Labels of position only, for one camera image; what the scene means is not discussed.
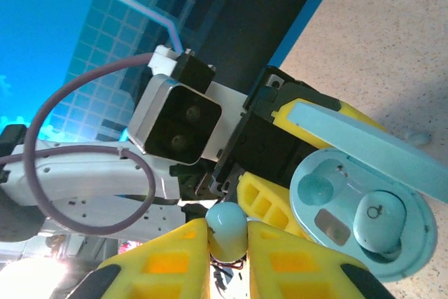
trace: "grid pattern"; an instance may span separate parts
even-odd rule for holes
[[[186,48],[200,49],[227,0],[136,0],[173,20]],[[65,78],[169,44],[167,30],[116,0],[92,0]],[[134,109],[140,69],[118,71],[84,85],[53,111],[50,124],[66,141],[118,140]]]

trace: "blue wall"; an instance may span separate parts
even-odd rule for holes
[[[91,2],[0,0],[0,117],[31,121],[63,84]]]

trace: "purple cable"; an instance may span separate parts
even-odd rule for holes
[[[114,63],[106,64],[102,67],[88,71],[87,73],[79,76],[78,78],[75,78],[74,80],[64,85],[57,92],[55,92],[38,110],[29,129],[27,130],[27,134],[25,136],[24,141],[23,154],[10,155],[7,157],[0,158],[0,165],[11,162],[17,162],[20,160],[23,161],[24,170],[28,180],[29,187],[33,193],[33,196],[36,198],[39,208],[46,216],[49,216],[54,221],[58,222],[61,226],[65,227],[68,230],[80,232],[86,235],[106,236],[124,230],[125,228],[131,226],[145,214],[146,210],[148,210],[149,206],[151,206],[154,201],[155,179],[153,170],[148,166],[148,164],[144,159],[140,158],[137,154],[129,151],[126,148],[119,150],[118,148],[110,146],[75,145],[60,148],[52,148],[49,150],[42,150],[36,152],[36,142],[37,137],[39,135],[39,130],[41,129],[42,124],[47,118],[48,114],[55,108],[55,106],[65,97],[71,94],[74,90],[89,83],[90,81],[93,81],[107,74],[113,73],[115,71],[119,71],[121,69],[126,69],[129,67],[141,66],[142,64],[148,64],[149,61],[151,60],[152,55],[153,55],[152,53],[135,55],[119,60]],[[52,202],[48,199],[47,195],[43,191],[41,182],[37,177],[36,158],[45,155],[60,155],[67,153],[108,153],[108,154],[122,155],[135,161],[135,163],[142,168],[142,170],[148,177],[149,192],[148,195],[146,196],[146,199],[131,216],[113,225],[95,227],[76,222],[71,218],[65,216],[52,204]]]

